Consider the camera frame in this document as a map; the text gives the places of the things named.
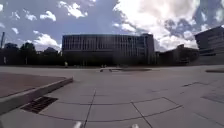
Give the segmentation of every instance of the pavement tile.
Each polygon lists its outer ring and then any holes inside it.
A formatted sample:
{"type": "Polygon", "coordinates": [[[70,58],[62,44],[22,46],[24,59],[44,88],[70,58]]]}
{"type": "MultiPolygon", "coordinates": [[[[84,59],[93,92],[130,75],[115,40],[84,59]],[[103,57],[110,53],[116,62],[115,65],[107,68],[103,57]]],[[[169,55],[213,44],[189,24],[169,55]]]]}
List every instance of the pavement tile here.
{"type": "Polygon", "coordinates": [[[72,128],[75,121],[62,120],[26,112],[21,109],[0,117],[3,128],[72,128]]]}
{"type": "Polygon", "coordinates": [[[152,101],[134,103],[134,105],[141,112],[143,116],[161,113],[176,108],[178,106],[164,98],[152,101]]]}
{"type": "Polygon", "coordinates": [[[86,120],[89,105],[74,105],[55,102],[42,110],[40,114],[71,120],[86,120]]]}
{"type": "Polygon", "coordinates": [[[141,115],[132,104],[93,105],[88,121],[118,121],[138,117],[141,115]]]}
{"type": "Polygon", "coordinates": [[[146,118],[153,128],[223,128],[183,108],[146,118]]]}
{"type": "Polygon", "coordinates": [[[157,93],[149,93],[149,94],[117,94],[110,96],[96,96],[94,98],[93,104],[123,104],[123,103],[131,103],[131,102],[139,102],[139,101],[147,101],[156,98],[160,98],[157,93]]]}
{"type": "Polygon", "coordinates": [[[224,103],[218,103],[208,99],[200,98],[199,100],[186,105],[186,107],[193,112],[219,122],[224,126],[224,103]]]}
{"type": "Polygon", "coordinates": [[[139,128],[151,128],[142,118],[115,122],[87,122],[86,128],[131,128],[138,124],[139,128]]]}

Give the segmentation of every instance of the paved ground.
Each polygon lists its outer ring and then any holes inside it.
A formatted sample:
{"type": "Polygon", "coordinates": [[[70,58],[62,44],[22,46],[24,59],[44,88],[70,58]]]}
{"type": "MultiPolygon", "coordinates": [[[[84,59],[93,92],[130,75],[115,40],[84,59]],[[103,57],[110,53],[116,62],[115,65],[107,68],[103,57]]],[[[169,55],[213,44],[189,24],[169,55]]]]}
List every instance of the paved ground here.
{"type": "Polygon", "coordinates": [[[112,73],[0,67],[76,80],[47,94],[58,100],[40,113],[16,109],[0,120],[4,128],[73,128],[77,121],[85,128],[224,128],[224,75],[205,72],[214,67],[224,66],[112,73]]]}
{"type": "Polygon", "coordinates": [[[0,72],[0,98],[63,79],[65,78],[0,72]]]}

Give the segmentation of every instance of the white cloud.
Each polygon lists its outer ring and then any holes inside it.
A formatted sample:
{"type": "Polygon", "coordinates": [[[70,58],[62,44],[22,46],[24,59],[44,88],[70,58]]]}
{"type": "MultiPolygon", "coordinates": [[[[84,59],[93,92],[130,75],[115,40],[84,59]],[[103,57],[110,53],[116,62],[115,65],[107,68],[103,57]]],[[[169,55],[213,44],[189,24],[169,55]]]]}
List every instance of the white cloud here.
{"type": "Polygon", "coordinates": [[[40,32],[33,30],[33,33],[34,34],[39,34],[40,32]]]}
{"type": "Polygon", "coordinates": [[[50,12],[50,11],[46,11],[46,14],[42,14],[40,15],[40,19],[51,19],[52,21],[56,21],[56,16],[50,12]]]}
{"type": "Polygon", "coordinates": [[[185,39],[192,39],[193,38],[193,34],[191,31],[187,30],[184,32],[184,38],[185,39]]]}
{"type": "Polygon", "coordinates": [[[0,12],[3,11],[3,7],[4,6],[2,4],[0,4],[0,12]]]}
{"type": "Polygon", "coordinates": [[[192,20],[188,21],[188,23],[189,23],[191,26],[193,26],[193,25],[196,25],[196,24],[197,24],[197,23],[196,23],[196,21],[195,21],[194,19],[192,19],[192,20]]]}
{"type": "Polygon", "coordinates": [[[25,10],[25,9],[23,9],[23,11],[26,13],[26,16],[25,16],[25,17],[26,17],[28,20],[30,20],[30,21],[37,20],[37,17],[34,16],[34,15],[32,15],[32,14],[30,14],[29,11],[27,11],[27,10],[25,10]]]}
{"type": "Polygon", "coordinates": [[[5,25],[0,22],[0,28],[5,28],[5,25]]]}
{"type": "Polygon", "coordinates": [[[180,44],[177,42],[189,46],[194,42],[171,35],[166,22],[172,20],[177,24],[184,19],[195,25],[193,16],[199,5],[200,0],[118,0],[114,10],[121,12],[124,23],[153,33],[161,46],[171,48],[180,44]]]}
{"type": "Polygon", "coordinates": [[[208,20],[207,16],[203,12],[201,12],[201,17],[202,17],[203,21],[207,21],[208,20]]]}
{"type": "Polygon", "coordinates": [[[177,36],[167,36],[159,40],[160,46],[171,50],[176,48],[180,44],[184,44],[186,47],[197,48],[195,40],[185,40],[177,36]]]}
{"type": "Polygon", "coordinates": [[[17,28],[12,28],[12,30],[16,33],[19,34],[19,30],[17,28]]]}
{"type": "Polygon", "coordinates": [[[114,26],[114,27],[120,27],[120,24],[118,24],[118,23],[114,23],[113,26],[114,26]]]}
{"type": "Polygon", "coordinates": [[[50,35],[38,32],[39,36],[34,40],[35,45],[50,45],[60,47],[56,40],[52,39],[50,35]]]}
{"type": "Polygon", "coordinates": [[[203,32],[203,31],[206,31],[206,30],[208,30],[208,29],[210,29],[210,27],[208,26],[208,24],[203,24],[203,25],[201,25],[201,31],[203,32]]]}
{"type": "Polygon", "coordinates": [[[122,24],[121,28],[123,30],[126,30],[126,31],[131,31],[131,32],[135,32],[136,31],[135,28],[133,28],[130,24],[126,24],[126,23],[122,24]]]}
{"type": "Polygon", "coordinates": [[[118,23],[114,23],[113,26],[117,28],[121,28],[125,31],[136,32],[136,29],[132,27],[130,24],[123,23],[120,25],[118,23]]]}
{"type": "Polygon", "coordinates": [[[10,16],[10,18],[13,20],[19,20],[20,16],[18,15],[18,11],[12,12],[12,15],[10,16]]]}
{"type": "Polygon", "coordinates": [[[66,8],[69,16],[72,15],[76,18],[88,16],[87,12],[81,12],[80,5],[78,5],[77,3],[73,3],[72,5],[68,5],[66,2],[60,1],[60,2],[58,2],[58,7],[59,8],[62,8],[62,7],[66,8]]]}
{"type": "Polygon", "coordinates": [[[216,15],[215,15],[215,19],[218,21],[218,22],[221,22],[224,18],[224,10],[219,8],[217,11],[216,11],[216,15]]]}

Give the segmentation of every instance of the drain grate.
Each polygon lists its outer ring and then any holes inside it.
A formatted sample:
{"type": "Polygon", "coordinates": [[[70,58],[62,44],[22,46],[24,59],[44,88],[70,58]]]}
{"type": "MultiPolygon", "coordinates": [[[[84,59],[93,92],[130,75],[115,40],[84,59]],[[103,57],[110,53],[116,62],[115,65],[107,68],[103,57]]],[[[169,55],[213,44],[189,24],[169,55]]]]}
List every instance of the drain grate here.
{"type": "Polygon", "coordinates": [[[37,99],[35,101],[31,101],[26,106],[22,107],[21,109],[33,112],[33,113],[39,113],[44,108],[55,102],[56,98],[50,98],[50,97],[41,97],[40,99],[37,99]]]}
{"type": "Polygon", "coordinates": [[[211,93],[203,96],[202,98],[224,104],[224,95],[221,94],[211,93]]]}

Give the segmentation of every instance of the sky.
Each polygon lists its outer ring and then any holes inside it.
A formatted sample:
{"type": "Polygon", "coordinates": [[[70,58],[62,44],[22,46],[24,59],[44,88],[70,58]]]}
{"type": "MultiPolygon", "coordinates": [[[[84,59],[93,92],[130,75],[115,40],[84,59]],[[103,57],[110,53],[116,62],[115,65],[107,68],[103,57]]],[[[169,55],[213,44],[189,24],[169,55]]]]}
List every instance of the sky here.
{"type": "Polygon", "coordinates": [[[156,51],[224,24],[224,0],[0,0],[0,36],[6,43],[61,49],[65,34],[154,35],[156,51]]]}

